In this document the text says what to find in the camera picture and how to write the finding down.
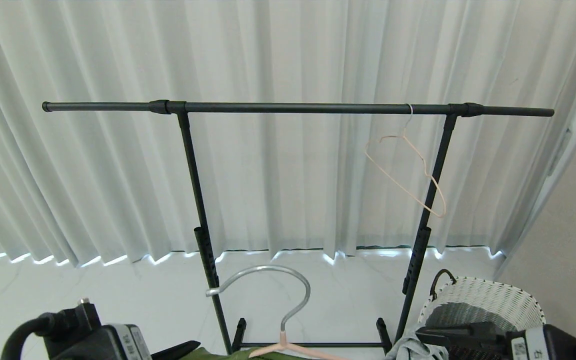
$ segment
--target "white label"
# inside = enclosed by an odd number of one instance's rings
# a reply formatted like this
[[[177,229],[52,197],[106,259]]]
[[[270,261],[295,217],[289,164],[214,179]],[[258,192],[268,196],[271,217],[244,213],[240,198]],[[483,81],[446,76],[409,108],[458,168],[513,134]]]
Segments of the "white label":
[[[130,326],[130,332],[132,333],[132,339],[135,344],[137,344],[137,350],[139,350],[141,358],[144,360],[153,360],[151,352],[148,351],[148,346],[146,346],[146,341],[144,341],[144,337],[139,328],[137,326]]]
[[[528,358],[530,360],[550,360],[544,328],[534,327],[526,330],[526,343],[528,344]]]
[[[512,360],[528,360],[528,349],[523,337],[515,337],[510,341],[512,345]]]
[[[119,342],[121,342],[121,347],[123,347],[123,352],[129,360],[144,360],[137,349],[137,344],[135,343],[135,339],[133,339],[133,333],[128,326],[121,323],[110,323],[108,325],[116,330]]]

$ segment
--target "wire hanger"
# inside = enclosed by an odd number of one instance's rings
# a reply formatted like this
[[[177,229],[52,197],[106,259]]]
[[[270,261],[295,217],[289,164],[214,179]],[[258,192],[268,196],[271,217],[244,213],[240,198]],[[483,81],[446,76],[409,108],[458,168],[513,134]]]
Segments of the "wire hanger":
[[[442,193],[442,189],[439,187],[439,184],[437,183],[437,180],[428,173],[428,170],[426,168],[426,159],[423,157],[423,155],[421,154],[421,152],[419,152],[419,150],[412,144],[412,142],[410,142],[410,140],[406,137],[406,129],[408,127],[408,124],[410,123],[410,121],[412,120],[412,117],[414,115],[414,111],[412,108],[411,104],[407,104],[410,107],[410,116],[408,117],[407,121],[406,121],[406,125],[404,125],[404,129],[402,130],[402,135],[388,135],[388,136],[382,136],[380,139],[375,140],[375,139],[371,139],[370,141],[366,142],[366,146],[363,150],[363,153],[366,155],[366,157],[368,157],[368,159],[370,159],[370,161],[375,164],[377,166],[377,168],[379,168],[379,170],[386,174],[386,176],[388,178],[390,178],[390,180],[392,180],[393,183],[395,183],[398,187],[400,187],[403,191],[406,192],[406,194],[408,194],[410,196],[410,198],[413,198],[414,201],[418,202],[419,205],[421,205],[422,207],[424,207],[426,210],[428,210],[431,214],[433,214],[434,216],[438,217],[438,218],[442,218],[444,216],[446,216],[446,199],[444,198],[444,193]],[[402,184],[400,184],[397,180],[395,180],[386,170],[384,170],[384,168],[377,164],[377,162],[370,156],[368,155],[368,146],[370,145],[371,142],[377,142],[378,144],[382,142],[383,139],[390,139],[390,138],[401,138],[404,141],[406,141],[407,145],[410,146],[410,148],[412,148],[412,150],[414,150],[414,152],[418,155],[419,158],[421,158],[421,161],[423,162],[423,175],[425,175],[426,178],[430,178],[430,180],[432,181],[432,183],[434,184],[434,187],[437,189],[437,192],[439,193],[439,197],[441,198],[441,202],[443,203],[443,212],[441,214],[438,214],[437,212],[435,212],[434,210],[432,210],[430,207],[427,207],[425,205],[425,203],[423,203],[421,200],[419,200],[416,196],[414,196],[414,194],[412,194],[410,191],[408,191],[408,189],[406,189],[406,187],[404,187]]]
[[[215,287],[212,289],[208,289],[206,291],[206,297],[215,296],[220,294],[226,288],[230,287],[238,278],[242,276],[246,276],[248,274],[252,274],[254,272],[261,272],[261,271],[278,271],[278,272],[285,272],[286,274],[290,274],[301,281],[304,286],[306,287],[306,295],[303,297],[303,300],[297,305],[294,309],[290,310],[282,319],[281,319],[281,326],[279,326],[279,342],[276,344],[272,344],[270,346],[258,348],[252,351],[249,354],[249,358],[254,358],[256,356],[262,356],[267,353],[272,353],[274,351],[284,351],[284,350],[291,350],[295,351],[296,353],[304,354],[306,356],[310,356],[311,358],[316,359],[323,359],[323,360],[347,360],[344,357],[339,357],[335,355],[330,355],[329,353],[325,353],[322,351],[317,351],[311,348],[305,348],[303,346],[299,346],[297,344],[292,344],[286,340],[286,322],[288,319],[293,317],[293,315],[297,314],[299,310],[306,306],[308,300],[311,298],[311,284],[308,282],[305,276],[303,276],[300,272],[295,269],[287,268],[285,266],[279,265],[258,265],[253,266],[251,268],[243,269],[242,271],[236,273],[235,275],[231,276],[228,280],[224,281],[224,283],[220,287]]]

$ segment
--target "basket handle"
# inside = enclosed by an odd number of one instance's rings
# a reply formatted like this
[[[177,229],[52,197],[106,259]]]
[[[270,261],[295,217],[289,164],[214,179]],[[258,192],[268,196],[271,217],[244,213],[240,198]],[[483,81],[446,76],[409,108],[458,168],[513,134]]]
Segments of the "basket handle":
[[[448,271],[447,269],[439,270],[439,272],[434,276],[434,280],[432,280],[432,285],[430,285],[430,296],[432,296],[432,301],[437,300],[437,292],[435,291],[435,287],[437,287],[437,281],[439,280],[439,276],[441,276],[442,274],[448,274],[448,276],[450,276],[452,284],[453,285],[457,284],[457,280],[450,271]]]

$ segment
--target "black vertical pole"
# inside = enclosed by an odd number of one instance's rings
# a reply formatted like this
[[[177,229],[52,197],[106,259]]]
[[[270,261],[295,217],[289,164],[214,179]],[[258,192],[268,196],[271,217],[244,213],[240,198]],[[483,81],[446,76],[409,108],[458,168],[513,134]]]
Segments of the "black vertical pole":
[[[453,135],[455,123],[457,123],[457,117],[457,114],[448,114],[446,115],[446,119],[443,122],[443,133],[441,134],[439,150],[437,150],[437,157],[434,161],[434,168],[432,169],[432,177],[437,181],[437,183],[439,182],[439,177],[442,175],[442,169],[444,168],[444,162],[446,161],[446,153],[448,153],[448,145],[450,144],[450,137]],[[430,181],[430,185],[428,186],[428,193],[425,196],[426,207],[433,207],[436,193],[437,188],[435,187],[435,183]],[[415,289],[419,280],[419,273],[421,272],[421,266],[424,262],[424,254],[426,253],[428,240],[430,239],[431,230],[428,227],[429,219],[430,211],[426,208],[423,208],[423,212],[421,212],[421,219],[419,220],[419,228],[417,229],[416,233],[416,239],[414,240],[412,255],[408,264],[408,271],[406,278],[404,279],[402,292],[406,295],[406,299],[404,300],[404,305],[401,310],[395,342],[397,342],[397,340],[399,340],[404,333],[406,322],[408,321],[410,314],[410,306],[412,305],[412,300],[415,296]]]
[[[179,112],[177,118],[179,121],[179,128],[181,129],[183,148],[185,148],[185,159],[188,162],[188,170],[190,171],[190,182],[192,182],[194,202],[197,206],[197,214],[199,214],[199,227],[195,228],[194,236],[197,240],[197,246],[199,246],[199,254],[201,255],[201,262],[203,263],[203,271],[205,272],[206,280],[208,281],[208,287],[217,288],[219,287],[219,277],[217,277],[215,256],[213,255],[210,232],[208,231],[208,217],[206,217],[204,197],[199,183],[199,171],[197,170],[197,160],[195,159],[193,139],[190,135],[190,119],[188,118],[188,112]],[[221,330],[223,345],[226,348],[226,353],[230,355],[233,353],[233,348],[231,347],[231,337],[228,335],[228,327],[226,326],[226,318],[224,317],[222,302],[219,299],[219,295],[211,297],[214,311],[217,314],[217,322],[219,322],[219,330]]]

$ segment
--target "sheer curtain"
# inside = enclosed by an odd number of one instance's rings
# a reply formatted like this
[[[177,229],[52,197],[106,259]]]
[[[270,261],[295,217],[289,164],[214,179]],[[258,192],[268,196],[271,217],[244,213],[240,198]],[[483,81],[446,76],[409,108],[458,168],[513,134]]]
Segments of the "sheer curtain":
[[[42,101],[555,107],[457,121],[431,244],[496,252],[521,234],[575,96],[576,2],[0,2],[0,253],[84,264],[197,249],[174,116]],[[411,245],[420,205],[364,155],[406,118],[191,114],[215,251]],[[429,167],[442,125],[407,129]],[[368,151],[425,196],[411,149]]]

